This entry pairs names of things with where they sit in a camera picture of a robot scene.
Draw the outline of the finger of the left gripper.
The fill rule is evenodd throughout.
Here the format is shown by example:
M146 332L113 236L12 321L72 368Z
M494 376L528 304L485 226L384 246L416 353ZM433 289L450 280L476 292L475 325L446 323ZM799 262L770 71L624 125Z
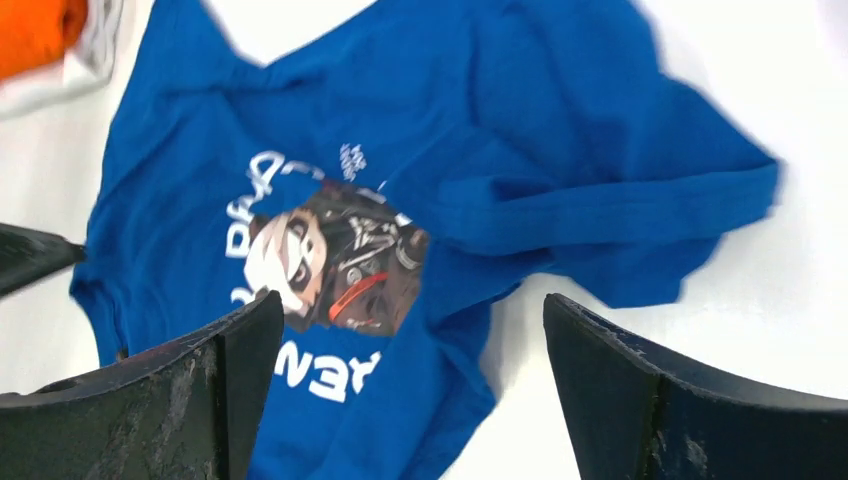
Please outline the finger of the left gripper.
M1 297L85 261L85 247L61 235L1 224Z

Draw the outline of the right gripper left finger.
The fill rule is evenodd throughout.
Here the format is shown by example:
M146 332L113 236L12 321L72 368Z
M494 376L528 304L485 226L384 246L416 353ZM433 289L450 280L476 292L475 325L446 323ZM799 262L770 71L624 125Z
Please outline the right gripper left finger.
M5 479L242 479L284 328L268 293L108 367L1 397Z

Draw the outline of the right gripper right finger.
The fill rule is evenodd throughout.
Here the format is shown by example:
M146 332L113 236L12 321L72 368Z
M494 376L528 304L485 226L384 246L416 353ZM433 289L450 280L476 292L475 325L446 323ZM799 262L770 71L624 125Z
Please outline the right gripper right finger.
M573 300L543 307L548 356L584 479L843 479L847 404L744 378Z

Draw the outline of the blue printed t-shirt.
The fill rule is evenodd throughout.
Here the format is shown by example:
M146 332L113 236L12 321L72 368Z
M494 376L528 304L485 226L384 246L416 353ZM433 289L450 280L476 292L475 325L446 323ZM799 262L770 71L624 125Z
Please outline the blue printed t-shirt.
M495 301L671 303L778 178L627 1L377 1L267 67L157 1L70 292L109 364L277 291L248 477L436 479L495 404Z

